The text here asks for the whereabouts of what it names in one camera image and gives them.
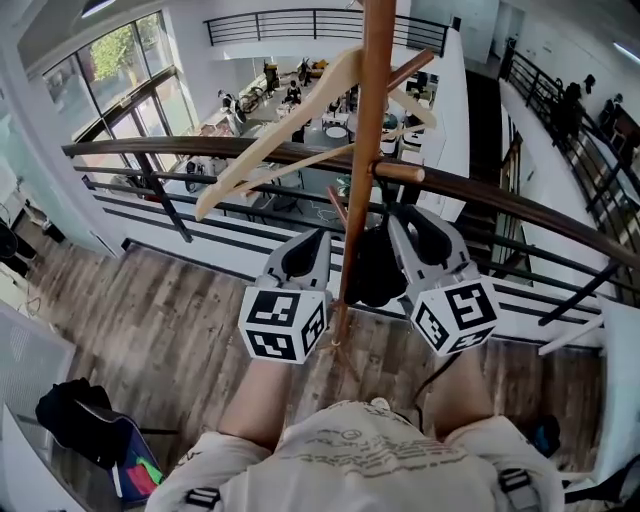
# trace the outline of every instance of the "wooden handrail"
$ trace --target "wooden handrail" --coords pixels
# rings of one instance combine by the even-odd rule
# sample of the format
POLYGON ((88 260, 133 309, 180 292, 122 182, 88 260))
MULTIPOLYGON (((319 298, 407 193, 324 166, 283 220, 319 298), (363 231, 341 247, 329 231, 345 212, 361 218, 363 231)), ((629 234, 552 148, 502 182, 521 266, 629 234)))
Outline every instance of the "wooden handrail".
MULTIPOLYGON (((110 153, 168 153, 178 155, 218 156, 235 158, 255 139, 226 137, 147 137, 100 142, 86 142, 64 146, 69 157, 110 153)), ((267 158, 267 161, 290 164, 326 151, 326 148, 286 142, 267 158)), ((352 155, 324 160, 316 169, 351 173, 352 155)), ((383 159, 385 162, 403 164, 400 160, 383 159)), ((425 178, 417 186, 429 192, 491 206, 537 226, 581 243, 624 265, 640 270, 640 257, 619 243, 581 222, 539 203, 525 199, 492 185, 456 176, 451 173, 424 167, 425 178)))

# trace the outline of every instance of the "wooden coat rack pole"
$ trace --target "wooden coat rack pole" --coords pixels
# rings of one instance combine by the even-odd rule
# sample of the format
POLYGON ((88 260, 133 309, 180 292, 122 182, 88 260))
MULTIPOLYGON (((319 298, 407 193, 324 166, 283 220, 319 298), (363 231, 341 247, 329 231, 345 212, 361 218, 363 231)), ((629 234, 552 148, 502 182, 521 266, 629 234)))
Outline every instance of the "wooden coat rack pole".
POLYGON ((366 0, 364 2, 364 55, 358 101, 358 131, 351 171, 351 190, 347 212, 347 233, 340 282, 340 300, 335 337, 332 341, 341 360, 352 376, 358 379, 346 353, 340 347, 348 333, 348 306, 344 303, 347 283, 353 269, 356 248, 367 219, 373 175, 369 166, 380 158, 380 133, 387 84, 391 71, 391 48, 396 16, 395 0, 366 0))

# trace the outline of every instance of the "metal railing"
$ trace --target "metal railing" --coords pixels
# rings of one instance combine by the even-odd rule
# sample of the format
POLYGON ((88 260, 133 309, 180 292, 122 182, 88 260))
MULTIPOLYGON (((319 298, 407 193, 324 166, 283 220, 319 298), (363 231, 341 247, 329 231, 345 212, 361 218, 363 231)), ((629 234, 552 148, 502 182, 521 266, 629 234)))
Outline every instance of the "metal railing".
MULTIPOLYGON (((362 11, 349 9, 279 9, 206 20, 211 46, 268 39, 339 38, 362 40, 362 11)), ((414 50, 430 48, 442 57, 446 25, 396 16, 393 42, 414 50)))
MULTIPOLYGON (((120 204, 141 211, 159 213, 166 215, 172 222, 171 225, 161 223, 162 227, 168 227, 178 231, 186 243, 193 240, 193 237, 203 237, 212 239, 212 235, 203 233, 202 231, 185 225, 186 221, 194 222, 195 217, 191 213, 179 212, 176 209, 178 204, 194 204, 197 196, 192 194, 171 194, 166 192, 166 184, 179 180, 185 183, 201 183, 211 184, 216 182, 215 176, 194 176, 186 173, 167 173, 154 172, 148 163, 148 155, 150 154, 175 154, 181 156, 217 156, 220 158, 235 158, 242 153, 253 142, 253 139, 229 139, 217 137, 150 137, 141 139, 128 140, 111 140, 101 142, 91 142, 75 144, 64 147, 65 153, 69 157, 82 155, 99 155, 99 154, 135 154, 142 162, 140 170, 136 169, 111 169, 102 167, 84 167, 75 166, 75 170, 87 175, 85 179, 86 186, 94 191, 96 198, 104 203, 105 211, 112 215, 128 217, 130 214, 117 211, 110 207, 110 204, 120 204), (131 179, 141 180, 138 187, 130 187, 123 185, 101 183, 92 179, 89 175, 92 173, 114 174, 126 176, 131 179), (122 198, 112 195, 104 195, 97 193, 97 190, 112 191, 120 194, 130 194, 144 199, 144 201, 125 201, 122 198)), ((265 160, 280 164, 290 164, 303 158, 308 158, 323 151, 323 148, 309 148, 302 144, 284 143, 274 150, 265 160)), ((351 172, 351 155, 344 155, 332 159, 325 160, 309 169, 309 172, 332 171, 340 174, 350 174, 351 172)), ((401 163, 392 159, 384 159, 383 162, 401 163)), ((496 244, 504 246, 514 251, 519 251, 525 255, 532 255, 542 258, 559 265, 566 266, 578 272, 582 272, 587 276, 593 277, 592 282, 587 286, 577 286, 574 283, 562 282, 552 276, 543 276, 535 274, 519 268, 513 268, 509 265, 501 264, 494 261, 476 260, 479 267, 488 269, 493 272, 501 272, 505 275, 516 276, 533 282, 543 283, 548 286, 554 286, 558 289, 570 291, 574 296, 570 299, 574 302, 580 302, 587 296, 593 296, 594 290, 603 282, 609 282, 616 290, 616 297, 610 297, 613 300, 624 300, 624 292, 631 294, 640 293, 640 289, 632 287, 630 284, 620 280, 613 274, 618 268, 634 268, 640 270, 640 258, 607 238, 604 234, 591 229, 567 216, 559 214, 545 206, 533 201, 519 197, 509 191, 501 190, 491 185, 479 183, 477 181, 465 179, 453 174, 442 172, 436 169, 424 168, 425 180, 416 185, 421 190, 435 192, 448 197, 454 197, 467 202, 483 204, 495 208, 496 210, 513 216, 514 218, 535 224, 542 228, 548 229, 555 233, 564 235, 567 238, 575 240, 587 247, 591 247, 596 251, 605 254, 610 258, 610 265, 603 271, 594 269, 575 261, 569 260, 561 255, 537 247, 528 246, 525 243, 513 240, 506 236, 500 236, 491 232, 475 229, 470 226, 454 224, 462 233, 467 241, 476 241, 480 243, 496 244)), ((403 184, 394 180, 386 180, 385 186, 395 186, 403 184)), ((279 197, 294 198, 298 201, 313 201, 314 203, 329 205, 331 203, 326 193, 312 193, 300 188, 289 188, 279 186, 277 184, 261 185, 255 189, 261 194, 272 194, 279 197)), ((347 198, 341 199, 346 205, 347 198)), ((381 204, 370 204, 370 212, 384 213, 384 206, 381 204)), ((328 222, 318 217, 310 217, 298 215, 294 213, 276 212, 264 208, 256 208, 251 206, 242 206, 230 202, 222 202, 217 205, 216 209, 225 215, 241 215, 246 216, 249 220, 257 221, 258 219, 265 224, 276 223, 280 227, 288 227, 289 229, 304 231, 308 228, 320 227, 327 229, 340 236, 344 233, 340 222, 328 222)), ((158 224, 157 221, 136 218, 141 222, 149 224, 158 224)), ((215 217, 206 217, 202 221, 203 224, 221 226, 220 220, 215 217)), ((242 230, 242 226, 229 227, 226 224, 224 229, 242 230)), ((281 235, 267 234, 265 238, 281 235)), ((562 301, 555 298, 549 298, 558 307, 555 311, 544 314, 540 322, 548 322, 558 318, 562 312, 561 308, 568 301, 562 301)), ((576 305, 576 308, 586 308, 587 306, 576 305)))
MULTIPOLYGON (((599 231, 637 253, 640 249, 640 180, 580 104, 565 100, 565 89, 526 57, 508 48, 500 70, 537 115, 580 186, 599 231)), ((637 272, 620 278, 640 285, 637 272)), ((635 294, 625 298, 637 304, 635 294)))

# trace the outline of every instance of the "staircase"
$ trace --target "staircase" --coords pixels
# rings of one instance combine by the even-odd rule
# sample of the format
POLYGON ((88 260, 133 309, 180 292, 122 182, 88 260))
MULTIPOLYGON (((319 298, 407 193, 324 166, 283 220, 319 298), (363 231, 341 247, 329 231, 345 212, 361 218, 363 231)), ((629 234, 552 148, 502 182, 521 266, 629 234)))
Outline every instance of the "staircase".
MULTIPOLYGON (((466 72, 469 101, 469 178, 496 188, 500 186, 502 113, 498 81, 471 71, 466 72)), ((464 233, 465 227, 496 230, 497 212, 480 204, 467 203, 456 226, 465 235, 469 254, 475 260, 491 260, 491 246, 464 233)))

